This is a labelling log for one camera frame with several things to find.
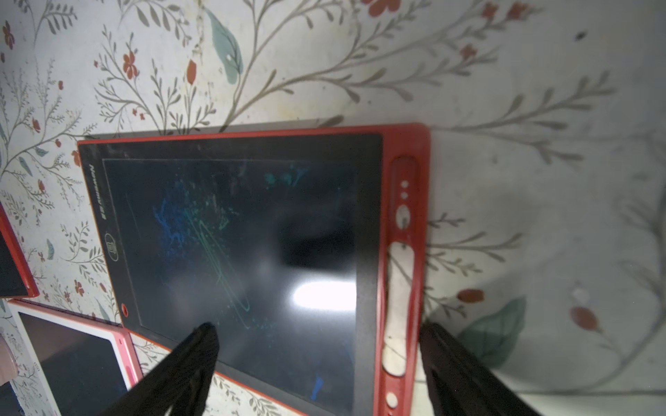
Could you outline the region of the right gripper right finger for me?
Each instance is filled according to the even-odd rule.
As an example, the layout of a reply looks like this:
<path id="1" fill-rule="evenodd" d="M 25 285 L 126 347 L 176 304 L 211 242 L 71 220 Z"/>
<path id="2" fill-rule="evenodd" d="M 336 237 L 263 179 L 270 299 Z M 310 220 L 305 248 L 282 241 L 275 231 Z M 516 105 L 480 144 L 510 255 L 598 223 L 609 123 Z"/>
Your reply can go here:
<path id="1" fill-rule="evenodd" d="M 419 345 L 434 414 L 539 415 L 438 323 L 421 326 Z"/>

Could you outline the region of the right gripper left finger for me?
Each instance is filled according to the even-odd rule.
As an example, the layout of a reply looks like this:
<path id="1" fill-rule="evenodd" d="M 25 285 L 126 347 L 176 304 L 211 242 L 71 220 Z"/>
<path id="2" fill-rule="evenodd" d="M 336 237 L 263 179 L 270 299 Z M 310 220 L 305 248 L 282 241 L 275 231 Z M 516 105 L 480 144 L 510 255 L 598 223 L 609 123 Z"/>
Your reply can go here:
<path id="1" fill-rule="evenodd" d="M 220 350 L 213 324 L 194 329 L 104 415 L 201 415 Z"/>

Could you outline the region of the red tablet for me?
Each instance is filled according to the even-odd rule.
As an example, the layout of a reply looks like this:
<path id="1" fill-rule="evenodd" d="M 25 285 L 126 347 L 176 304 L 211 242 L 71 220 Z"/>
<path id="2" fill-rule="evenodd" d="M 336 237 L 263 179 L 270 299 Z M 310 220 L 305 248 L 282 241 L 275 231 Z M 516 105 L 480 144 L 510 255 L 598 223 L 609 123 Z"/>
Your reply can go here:
<path id="1" fill-rule="evenodd" d="M 1 207 L 1 298 L 34 298 L 39 295 L 9 218 Z"/>
<path id="2" fill-rule="evenodd" d="M 121 322 L 213 330 L 233 415 L 407 415 L 425 283 L 420 123 L 84 140 Z"/>

